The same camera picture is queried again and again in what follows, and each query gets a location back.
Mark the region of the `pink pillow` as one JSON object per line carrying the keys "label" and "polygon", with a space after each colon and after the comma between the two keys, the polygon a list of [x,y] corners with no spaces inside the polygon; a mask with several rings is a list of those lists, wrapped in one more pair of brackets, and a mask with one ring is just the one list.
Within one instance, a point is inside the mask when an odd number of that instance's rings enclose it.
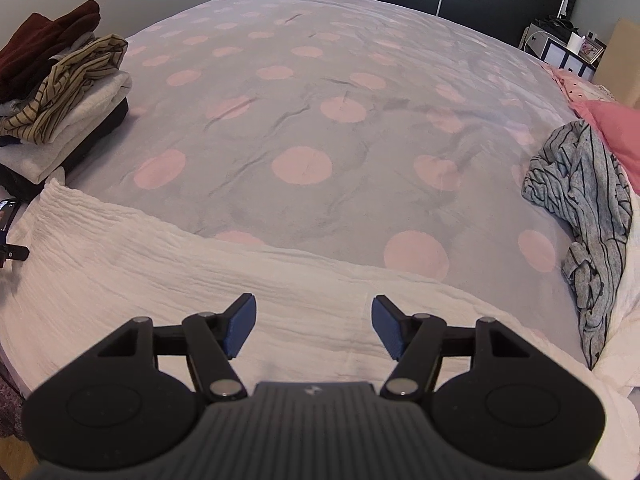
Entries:
{"label": "pink pillow", "polygon": [[620,103],[596,100],[573,103],[572,109],[601,133],[606,146],[626,170],[634,192],[639,193],[639,111]]}

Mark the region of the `tan striped folded garment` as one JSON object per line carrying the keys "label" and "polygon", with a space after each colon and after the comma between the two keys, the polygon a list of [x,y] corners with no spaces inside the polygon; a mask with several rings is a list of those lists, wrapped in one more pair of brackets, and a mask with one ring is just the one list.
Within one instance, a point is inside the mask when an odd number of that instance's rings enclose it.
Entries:
{"label": "tan striped folded garment", "polygon": [[126,39],[111,34],[65,55],[18,112],[1,118],[1,135],[35,145],[51,143],[55,129],[94,84],[119,70],[127,49]]}

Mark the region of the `dark red folded garment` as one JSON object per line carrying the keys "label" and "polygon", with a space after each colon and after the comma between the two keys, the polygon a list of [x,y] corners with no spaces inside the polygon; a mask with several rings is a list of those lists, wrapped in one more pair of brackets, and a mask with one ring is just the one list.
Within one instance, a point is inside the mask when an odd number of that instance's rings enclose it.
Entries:
{"label": "dark red folded garment", "polygon": [[33,13],[1,50],[1,102],[26,99],[50,72],[52,56],[93,32],[100,21],[100,6],[94,0],[54,21]]}

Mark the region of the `grey black-striped garment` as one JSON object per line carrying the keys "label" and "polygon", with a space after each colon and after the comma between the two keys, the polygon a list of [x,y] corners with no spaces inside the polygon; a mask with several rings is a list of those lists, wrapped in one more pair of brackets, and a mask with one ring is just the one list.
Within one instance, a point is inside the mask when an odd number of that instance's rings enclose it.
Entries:
{"label": "grey black-striped garment", "polygon": [[575,296],[587,366],[602,356],[623,281],[631,233],[631,189],[597,130],[575,120],[552,131],[529,162],[521,194],[570,227],[561,271]]}

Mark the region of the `beige upholstered headboard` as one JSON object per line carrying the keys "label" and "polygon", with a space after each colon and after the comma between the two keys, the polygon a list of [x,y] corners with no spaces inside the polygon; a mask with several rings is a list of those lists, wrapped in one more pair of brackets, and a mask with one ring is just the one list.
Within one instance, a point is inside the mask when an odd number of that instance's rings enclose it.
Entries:
{"label": "beige upholstered headboard", "polygon": [[620,18],[593,76],[614,98],[638,110],[640,93],[640,26]]}

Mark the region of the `grey pink-dotted bedspread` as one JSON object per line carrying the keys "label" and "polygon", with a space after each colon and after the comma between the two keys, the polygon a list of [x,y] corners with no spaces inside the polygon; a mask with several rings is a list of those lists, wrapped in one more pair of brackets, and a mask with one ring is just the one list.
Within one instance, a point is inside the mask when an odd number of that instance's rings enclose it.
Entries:
{"label": "grey pink-dotted bedspread", "polygon": [[574,115],[524,52],[373,0],[212,0],[140,30],[129,113],[70,178],[202,237],[440,281],[575,358],[570,236],[521,196]]}

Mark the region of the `white textured garment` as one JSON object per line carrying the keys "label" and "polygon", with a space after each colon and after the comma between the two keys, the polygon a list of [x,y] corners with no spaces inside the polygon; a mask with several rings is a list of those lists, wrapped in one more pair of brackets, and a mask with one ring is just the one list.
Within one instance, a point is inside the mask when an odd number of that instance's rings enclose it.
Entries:
{"label": "white textured garment", "polygon": [[130,318],[176,325],[219,312],[249,292],[257,323],[241,350],[245,385],[274,382],[380,384],[392,368],[370,322],[385,295],[408,312],[452,325],[492,316],[582,380],[606,413],[591,463],[606,478],[639,470],[639,419],[610,382],[524,327],[514,316],[439,282],[308,252],[243,246],[184,232],[140,210],[50,183],[14,222],[9,241],[27,260],[1,273],[1,348],[30,393]]}

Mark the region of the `bedside shelf unit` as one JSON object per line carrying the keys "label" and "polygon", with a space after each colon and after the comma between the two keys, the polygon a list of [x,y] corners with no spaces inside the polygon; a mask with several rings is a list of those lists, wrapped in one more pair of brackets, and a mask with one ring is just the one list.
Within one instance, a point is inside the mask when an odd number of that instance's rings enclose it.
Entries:
{"label": "bedside shelf unit", "polygon": [[555,68],[592,81],[606,44],[593,32],[586,36],[565,18],[536,18],[524,30],[518,47]]}

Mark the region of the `white folded garment in stack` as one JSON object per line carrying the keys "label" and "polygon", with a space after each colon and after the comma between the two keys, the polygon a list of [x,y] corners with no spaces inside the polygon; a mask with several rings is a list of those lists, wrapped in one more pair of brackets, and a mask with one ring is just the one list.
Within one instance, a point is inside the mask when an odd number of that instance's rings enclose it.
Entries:
{"label": "white folded garment in stack", "polygon": [[1,149],[1,165],[29,182],[47,179],[75,148],[126,98],[131,76],[119,70],[99,80],[55,128],[50,143],[36,145],[22,141]]}

